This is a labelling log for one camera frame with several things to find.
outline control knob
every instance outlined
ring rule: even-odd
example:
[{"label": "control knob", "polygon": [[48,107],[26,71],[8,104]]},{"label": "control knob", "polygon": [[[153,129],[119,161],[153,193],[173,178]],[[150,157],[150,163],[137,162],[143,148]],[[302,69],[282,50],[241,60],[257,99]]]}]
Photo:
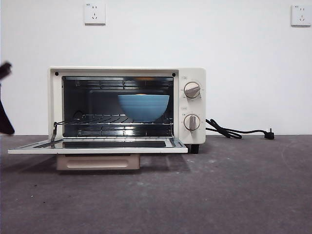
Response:
[{"label": "control knob", "polygon": [[190,131],[196,130],[199,125],[200,119],[196,115],[188,115],[184,119],[184,126]]},{"label": "control knob", "polygon": [[184,87],[184,93],[188,98],[195,98],[200,93],[200,86],[195,82],[187,83]]}]

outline glass oven door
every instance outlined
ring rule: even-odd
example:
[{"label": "glass oven door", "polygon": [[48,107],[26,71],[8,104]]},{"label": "glass oven door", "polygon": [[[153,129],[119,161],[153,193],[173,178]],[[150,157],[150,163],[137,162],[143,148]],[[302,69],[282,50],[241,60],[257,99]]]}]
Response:
[{"label": "glass oven door", "polygon": [[140,154],[187,153],[179,139],[169,138],[64,138],[39,141],[8,150],[9,154]]}]

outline blue bowl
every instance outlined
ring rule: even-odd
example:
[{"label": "blue bowl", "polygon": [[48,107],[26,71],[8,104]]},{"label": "blue bowl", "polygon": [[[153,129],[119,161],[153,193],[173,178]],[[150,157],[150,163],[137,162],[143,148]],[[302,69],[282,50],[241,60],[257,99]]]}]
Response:
[{"label": "blue bowl", "polygon": [[153,122],[166,111],[169,95],[118,95],[125,115],[137,122]]}]

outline electrical outlet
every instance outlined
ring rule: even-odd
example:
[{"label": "electrical outlet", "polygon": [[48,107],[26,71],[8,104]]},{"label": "electrical outlet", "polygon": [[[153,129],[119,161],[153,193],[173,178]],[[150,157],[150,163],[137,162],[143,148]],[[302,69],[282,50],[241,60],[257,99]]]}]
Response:
[{"label": "electrical outlet", "polygon": [[312,23],[312,6],[293,5],[292,22],[295,27],[310,27]]},{"label": "electrical outlet", "polygon": [[86,1],[84,5],[85,25],[105,25],[105,2],[102,0]]}]

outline power cord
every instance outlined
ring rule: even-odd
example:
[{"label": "power cord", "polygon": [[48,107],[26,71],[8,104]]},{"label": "power cord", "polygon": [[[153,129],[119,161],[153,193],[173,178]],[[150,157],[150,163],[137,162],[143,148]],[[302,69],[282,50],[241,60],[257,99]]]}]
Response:
[{"label": "power cord", "polygon": [[273,140],[274,139],[274,133],[272,132],[272,128],[270,128],[269,132],[266,132],[266,131],[263,131],[263,130],[239,131],[239,130],[234,130],[234,129],[229,129],[229,128],[222,128],[213,119],[211,119],[211,120],[207,120],[206,119],[206,122],[215,128],[215,129],[206,128],[206,130],[218,132],[218,133],[222,134],[223,136],[225,136],[227,138],[233,137],[233,138],[236,138],[236,139],[242,139],[242,135],[240,135],[238,133],[243,133],[243,134],[264,133],[264,138],[269,139],[269,140]]}]

